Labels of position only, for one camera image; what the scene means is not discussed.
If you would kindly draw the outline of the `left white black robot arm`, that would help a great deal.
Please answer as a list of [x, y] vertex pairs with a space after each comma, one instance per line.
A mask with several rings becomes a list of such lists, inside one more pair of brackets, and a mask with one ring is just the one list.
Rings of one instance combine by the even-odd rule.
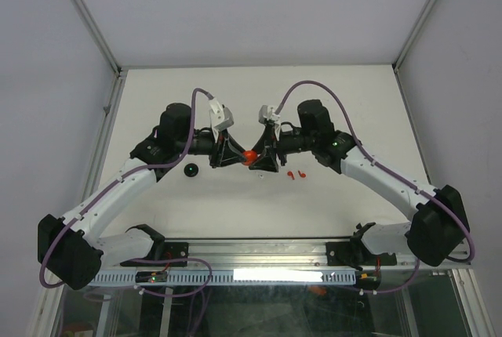
[[234, 121], [230, 110], [209, 101], [210, 127], [195, 130], [195, 110], [172, 103], [150, 135], [138, 143], [129, 159], [104, 186], [80, 205], [56, 218], [48, 214], [38, 224], [38, 261], [74, 290], [88, 285], [102, 267], [133, 262], [155, 265], [166, 259], [165, 237], [146, 224], [125, 233], [102, 233], [137, 196], [158, 183], [186, 154], [209, 155], [228, 137]]

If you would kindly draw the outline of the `black earbud charging case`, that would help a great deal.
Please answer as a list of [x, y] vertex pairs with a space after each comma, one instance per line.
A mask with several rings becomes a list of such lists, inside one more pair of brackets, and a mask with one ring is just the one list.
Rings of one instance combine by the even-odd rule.
[[195, 163], [188, 163], [184, 166], [184, 175], [188, 178], [196, 177], [199, 173], [199, 167]]

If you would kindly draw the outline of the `red earbud charging case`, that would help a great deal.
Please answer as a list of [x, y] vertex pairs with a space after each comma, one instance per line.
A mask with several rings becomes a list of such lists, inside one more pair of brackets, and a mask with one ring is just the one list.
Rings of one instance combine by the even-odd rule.
[[245, 158], [243, 162], [245, 166], [251, 166], [258, 159], [258, 154], [254, 150], [245, 150], [242, 154]]

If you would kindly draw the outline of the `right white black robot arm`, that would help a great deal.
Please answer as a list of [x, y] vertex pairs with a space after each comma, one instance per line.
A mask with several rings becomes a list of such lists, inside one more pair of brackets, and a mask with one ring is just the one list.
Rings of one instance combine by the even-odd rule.
[[358, 147], [352, 134], [335, 129], [320, 100], [302, 102], [300, 126], [287, 132], [273, 106], [258, 114], [264, 132], [253, 147], [249, 169], [277, 172], [289, 154], [310, 152], [321, 165], [360, 182], [395, 206], [404, 223], [358, 225], [351, 257], [360, 264], [380, 254], [409, 252], [422, 263], [439, 266], [470, 231], [460, 192], [450, 185], [436, 188], [387, 168]]

